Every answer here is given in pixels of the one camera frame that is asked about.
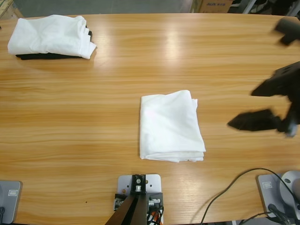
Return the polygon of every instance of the folded white t-shirt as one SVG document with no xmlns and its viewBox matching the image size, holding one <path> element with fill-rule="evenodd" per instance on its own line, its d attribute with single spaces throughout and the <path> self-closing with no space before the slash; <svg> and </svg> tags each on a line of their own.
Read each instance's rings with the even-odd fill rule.
<svg viewBox="0 0 300 225">
<path fill-rule="evenodd" d="M 205 146 L 196 110 L 197 99 L 188 90 L 142 97 L 140 158 L 202 161 Z"/>
<path fill-rule="evenodd" d="M 85 26 L 86 20 L 82 16 L 20 18 L 9 40 L 8 53 L 56 53 L 90 59 L 96 45 L 90 41 L 89 29 Z"/>
</svg>

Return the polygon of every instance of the wood grain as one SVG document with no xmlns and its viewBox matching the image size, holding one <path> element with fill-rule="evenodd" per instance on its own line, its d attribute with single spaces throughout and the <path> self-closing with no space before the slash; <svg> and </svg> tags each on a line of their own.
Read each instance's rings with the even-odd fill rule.
<svg viewBox="0 0 300 225">
<path fill-rule="evenodd" d="M 97 50 L 91 60 L 22 61 L 7 52 L 16 21 L 0 30 L 0 179 L 23 182 L 16 222 L 104 224 L 117 178 L 158 173 L 165 224 L 199 222 L 211 197 L 240 172 L 300 169 L 299 135 L 242 132 L 238 113 L 284 97 L 249 94 L 277 68 L 299 61 L 297 44 L 276 43 L 279 16 L 231 14 L 85 15 Z M 207 152 L 203 162 L 141 160 L 140 98 L 190 90 Z M 256 171 L 209 210 L 205 221 L 263 211 Z"/>
</svg>

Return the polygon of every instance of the gray mount plate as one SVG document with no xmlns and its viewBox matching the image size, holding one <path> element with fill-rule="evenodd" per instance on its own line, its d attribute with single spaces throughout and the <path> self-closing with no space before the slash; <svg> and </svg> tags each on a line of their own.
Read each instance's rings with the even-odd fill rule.
<svg viewBox="0 0 300 225">
<path fill-rule="evenodd" d="M 5 208 L 3 223 L 11 224 L 16 216 L 22 183 L 0 180 L 0 206 Z"/>
<path fill-rule="evenodd" d="M 132 175 L 119 176 L 117 193 L 120 195 L 130 194 L 131 180 L 132 180 Z M 146 180 L 148 181 L 148 183 L 146 184 L 147 193 L 149 194 L 162 193 L 161 178 L 158 174 L 146 174 Z M 164 216 L 162 216 L 161 222 L 164 223 Z"/>
</svg>

